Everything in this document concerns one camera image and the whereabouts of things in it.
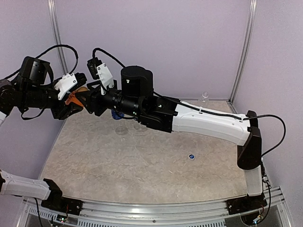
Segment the orange juice bottle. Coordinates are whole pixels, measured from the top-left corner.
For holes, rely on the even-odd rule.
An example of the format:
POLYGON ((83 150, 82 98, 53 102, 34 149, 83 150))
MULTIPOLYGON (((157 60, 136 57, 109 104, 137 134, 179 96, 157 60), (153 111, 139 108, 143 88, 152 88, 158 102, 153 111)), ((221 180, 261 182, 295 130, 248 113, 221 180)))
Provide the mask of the orange juice bottle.
POLYGON ((68 98, 67 100, 65 101, 65 104, 66 105, 69 105, 70 103, 74 103, 78 106, 81 106, 81 107, 84 107, 76 98, 75 94, 78 93, 77 92, 78 89, 72 91, 69 95, 68 95, 68 98))

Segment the clear bottle blue label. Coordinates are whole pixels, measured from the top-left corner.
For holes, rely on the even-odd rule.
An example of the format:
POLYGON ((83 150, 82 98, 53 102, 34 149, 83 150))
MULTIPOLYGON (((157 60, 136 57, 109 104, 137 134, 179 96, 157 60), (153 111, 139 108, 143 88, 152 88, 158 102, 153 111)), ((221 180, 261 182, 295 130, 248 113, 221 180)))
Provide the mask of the clear bottle blue label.
POLYGON ((209 94, 208 94, 208 92, 203 92, 202 94, 201 94, 201 98, 200 98, 200 101, 202 102, 202 103, 204 103, 204 104, 206 104, 208 101, 209 101, 209 94))

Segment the blue white bottle cap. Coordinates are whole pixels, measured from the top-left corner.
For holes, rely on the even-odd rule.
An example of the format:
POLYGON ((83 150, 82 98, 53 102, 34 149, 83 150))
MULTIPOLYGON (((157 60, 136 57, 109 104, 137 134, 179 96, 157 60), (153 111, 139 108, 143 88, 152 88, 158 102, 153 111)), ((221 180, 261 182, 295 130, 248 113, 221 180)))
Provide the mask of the blue white bottle cap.
POLYGON ((190 154, 190 155, 188 156, 188 158, 189 158, 190 160, 194 160, 194 159, 195 159, 195 156, 194 156, 193 154, 190 154))

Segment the gold juice bottle cap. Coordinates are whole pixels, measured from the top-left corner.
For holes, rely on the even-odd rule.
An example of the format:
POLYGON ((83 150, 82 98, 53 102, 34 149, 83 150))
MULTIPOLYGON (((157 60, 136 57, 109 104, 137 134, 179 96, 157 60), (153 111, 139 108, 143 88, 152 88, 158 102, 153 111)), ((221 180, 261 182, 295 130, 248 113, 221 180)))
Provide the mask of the gold juice bottle cap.
POLYGON ((88 88, 87 87, 80 87, 77 92, 85 92, 85 91, 88 91, 88 88))

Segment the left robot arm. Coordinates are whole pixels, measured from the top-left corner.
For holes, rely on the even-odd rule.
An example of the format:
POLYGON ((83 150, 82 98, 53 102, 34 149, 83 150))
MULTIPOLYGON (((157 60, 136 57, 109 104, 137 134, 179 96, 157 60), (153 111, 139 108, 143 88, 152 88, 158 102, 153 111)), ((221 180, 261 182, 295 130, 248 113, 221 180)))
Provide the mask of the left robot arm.
MULTIPOLYGON (((53 78, 50 63, 27 56, 16 79, 0 81, 0 122, 3 123, 12 109, 17 107, 21 114, 30 108, 41 112, 50 109, 54 119, 65 120, 82 111, 73 102, 66 103, 69 94, 86 83, 84 73, 68 73, 59 79, 53 78)), ((33 180, 0 172, 0 193, 19 197, 32 197, 48 202, 56 210, 66 206, 59 186, 49 179, 33 180)))

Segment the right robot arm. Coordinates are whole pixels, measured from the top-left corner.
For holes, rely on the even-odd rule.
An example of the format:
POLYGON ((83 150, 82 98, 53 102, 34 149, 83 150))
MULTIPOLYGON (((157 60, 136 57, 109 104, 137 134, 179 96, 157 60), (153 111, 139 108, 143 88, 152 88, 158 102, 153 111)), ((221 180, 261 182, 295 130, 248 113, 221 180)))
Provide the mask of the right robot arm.
POLYGON ((110 109, 120 118, 129 115, 154 130, 201 134, 236 144, 237 165, 244 171, 248 194, 242 206, 252 210, 260 203, 262 138, 255 112, 230 114, 158 95, 153 89, 152 72, 140 66, 122 68, 121 89, 110 71, 101 66, 95 70, 94 79, 96 88, 75 95, 89 113, 100 116, 110 109))

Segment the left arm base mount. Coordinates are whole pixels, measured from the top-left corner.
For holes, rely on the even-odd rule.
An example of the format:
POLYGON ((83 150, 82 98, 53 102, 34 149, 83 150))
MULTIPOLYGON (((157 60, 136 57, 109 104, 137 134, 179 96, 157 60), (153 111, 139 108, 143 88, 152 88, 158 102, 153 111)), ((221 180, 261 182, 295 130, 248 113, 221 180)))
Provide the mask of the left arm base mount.
POLYGON ((59 186, 50 179, 43 179, 47 183, 50 194, 46 200, 41 201, 41 206, 65 214, 80 215, 83 201, 64 197, 59 186))

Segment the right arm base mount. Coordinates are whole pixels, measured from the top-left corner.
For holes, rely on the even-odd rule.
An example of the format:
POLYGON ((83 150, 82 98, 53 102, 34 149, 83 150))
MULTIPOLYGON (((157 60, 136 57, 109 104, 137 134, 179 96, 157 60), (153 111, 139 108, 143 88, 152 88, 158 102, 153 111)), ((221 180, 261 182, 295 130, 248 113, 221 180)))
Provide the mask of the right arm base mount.
POLYGON ((267 206, 267 201, 265 199, 264 193, 258 196, 249 196, 247 194, 246 196, 243 197, 228 199, 226 201, 226 206, 229 215, 233 215, 233 214, 239 214, 251 210, 264 208, 267 206))

